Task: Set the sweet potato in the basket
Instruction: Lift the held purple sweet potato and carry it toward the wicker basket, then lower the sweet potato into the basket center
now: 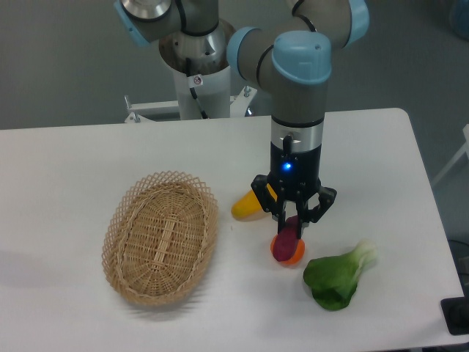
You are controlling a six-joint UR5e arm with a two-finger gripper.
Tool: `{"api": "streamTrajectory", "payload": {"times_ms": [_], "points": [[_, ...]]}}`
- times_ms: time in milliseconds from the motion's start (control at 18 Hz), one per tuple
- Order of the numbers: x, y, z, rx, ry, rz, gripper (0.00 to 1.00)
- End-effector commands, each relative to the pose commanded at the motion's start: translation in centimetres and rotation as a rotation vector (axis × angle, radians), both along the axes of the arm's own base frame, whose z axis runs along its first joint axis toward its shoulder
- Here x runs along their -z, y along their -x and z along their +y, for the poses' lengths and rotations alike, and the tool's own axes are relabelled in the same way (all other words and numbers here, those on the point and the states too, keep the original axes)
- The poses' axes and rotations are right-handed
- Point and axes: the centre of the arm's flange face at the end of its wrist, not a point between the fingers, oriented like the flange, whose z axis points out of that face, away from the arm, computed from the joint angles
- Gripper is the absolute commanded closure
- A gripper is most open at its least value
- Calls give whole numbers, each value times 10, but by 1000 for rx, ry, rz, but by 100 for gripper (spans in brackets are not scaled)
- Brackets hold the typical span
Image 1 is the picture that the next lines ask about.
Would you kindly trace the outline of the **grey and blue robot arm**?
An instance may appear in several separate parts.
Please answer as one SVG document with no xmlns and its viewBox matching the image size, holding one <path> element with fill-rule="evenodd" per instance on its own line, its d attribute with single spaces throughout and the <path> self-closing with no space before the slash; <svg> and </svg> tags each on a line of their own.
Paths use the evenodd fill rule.
<svg viewBox="0 0 469 352">
<path fill-rule="evenodd" d="M 263 211 L 286 227 L 294 202 L 297 234 L 330 208 L 336 191 L 319 179 L 331 54 L 369 28 L 364 1 L 290 1 L 290 19 L 271 30 L 233 29 L 216 1 L 116 1 L 114 9 L 140 46 L 156 42 L 180 86 L 184 117 L 218 115 L 229 107 L 231 70 L 272 100 L 270 172 L 251 187 Z"/>
</svg>

